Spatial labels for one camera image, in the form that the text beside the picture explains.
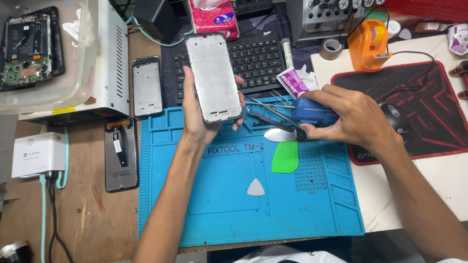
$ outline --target hand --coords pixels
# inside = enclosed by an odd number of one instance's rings
[[[200,104],[195,98],[195,78],[193,76],[192,69],[187,66],[183,67],[185,73],[185,80],[183,81],[183,135],[194,140],[194,142],[201,143],[204,146],[207,146],[211,143],[213,138],[219,131],[222,123],[216,124],[205,124],[202,117],[202,112],[200,109]],[[244,80],[235,75],[235,82],[237,84],[244,83]],[[244,95],[239,92],[241,101],[245,100]],[[234,120],[233,130],[236,131],[240,125],[242,125],[244,116]]]
[[[340,116],[334,125],[326,128],[300,124],[309,139],[360,145],[376,156],[389,147],[403,144],[403,138],[395,132],[375,100],[362,92],[327,84],[322,90],[305,92],[302,97],[327,105]]]

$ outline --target black mouse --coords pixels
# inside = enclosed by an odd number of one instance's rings
[[[392,103],[383,102],[379,104],[379,107],[383,111],[385,118],[387,118],[395,131],[403,137],[403,142],[406,143],[413,131],[413,127],[406,114],[400,107]]]

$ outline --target tape roll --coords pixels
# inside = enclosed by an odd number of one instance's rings
[[[336,37],[325,38],[320,45],[319,54],[326,60],[334,60],[341,55],[343,44]]]

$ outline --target white triangle guitar pick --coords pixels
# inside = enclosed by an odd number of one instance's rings
[[[255,197],[265,195],[265,190],[263,190],[263,186],[257,178],[250,183],[249,189],[247,189],[247,194]]]

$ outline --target wooden desk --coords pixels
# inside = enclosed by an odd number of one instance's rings
[[[129,35],[128,46],[130,113],[133,115],[132,61],[149,55],[161,55],[161,49],[141,33]],[[134,209],[138,208],[138,189],[112,194],[105,191],[103,125],[104,121],[69,127],[68,181],[64,189],[56,191],[57,232],[77,263],[132,259],[137,244],[138,214]],[[39,134],[40,131],[41,125],[18,122],[15,138]],[[37,178],[9,179],[5,200],[14,201],[6,202],[3,206],[0,248],[18,240],[27,240],[34,252],[33,262],[41,261],[41,198],[41,184]],[[53,228],[51,215],[47,196],[46,255]],[[308,239],[313,238],[180,248],[179,254]],[[52,260],[67,262],[66,255],[56,240]]]

